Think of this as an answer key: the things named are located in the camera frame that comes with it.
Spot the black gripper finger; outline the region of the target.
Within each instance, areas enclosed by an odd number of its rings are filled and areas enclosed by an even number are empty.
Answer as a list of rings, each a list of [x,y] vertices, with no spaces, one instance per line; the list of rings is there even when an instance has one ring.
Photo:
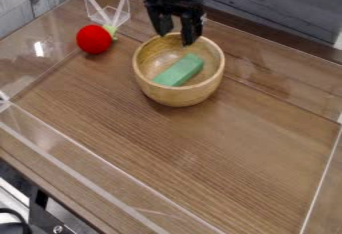
[[[174,29],[171,14],[158,8],[148,8],[147,12],[158,35],[164,36]]]
[[[194,44],[203,32],[203,12],[187,11],[180,16],[182,41],[184,46]]]

